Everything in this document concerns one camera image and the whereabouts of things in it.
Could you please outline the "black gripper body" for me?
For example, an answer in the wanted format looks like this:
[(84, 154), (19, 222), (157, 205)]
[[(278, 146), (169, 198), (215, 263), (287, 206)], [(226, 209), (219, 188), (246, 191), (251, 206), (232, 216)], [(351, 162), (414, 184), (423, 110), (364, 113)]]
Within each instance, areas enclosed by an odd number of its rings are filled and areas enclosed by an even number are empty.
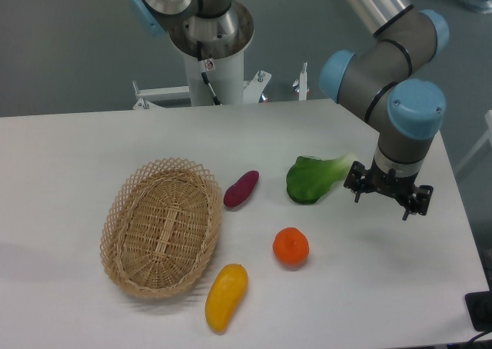
[(383, 172), (375, 161), (366, 169), (359, 161), (355, 161), (345, 178), (344, 187), (362, 194), (378, 193), (393, 198), (410, 215), (426, 215), (434, 187), (431, 185), (416, 186), (414, 183), (418, 173), (400, 177), (394, 169)]

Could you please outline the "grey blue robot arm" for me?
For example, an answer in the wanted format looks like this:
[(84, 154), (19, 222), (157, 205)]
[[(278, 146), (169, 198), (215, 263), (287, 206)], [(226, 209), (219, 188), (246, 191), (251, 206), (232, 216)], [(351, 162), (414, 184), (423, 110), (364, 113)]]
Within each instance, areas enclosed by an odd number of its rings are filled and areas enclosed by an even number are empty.
[[(151, 35), (168, 34), (184, 58), (193, 105), (257, 102), (244, 82), (244, 51), (254, 23), (235, 0), (128, 0)], [(426, 214), (433, 188), (415, 179), (440, 130), (446, 110), (443, 92), (413, 78), (447, 45), (445, 19), (417, 11), (410, 0), (347, 0), (376, 44), (356, 55), (334, 53), (321, 69), (319, 85), (335, 103), (375, 129), (370, 167), (355, 162), (344, 178), (356, 196), (393, 198), (406, 214)]]

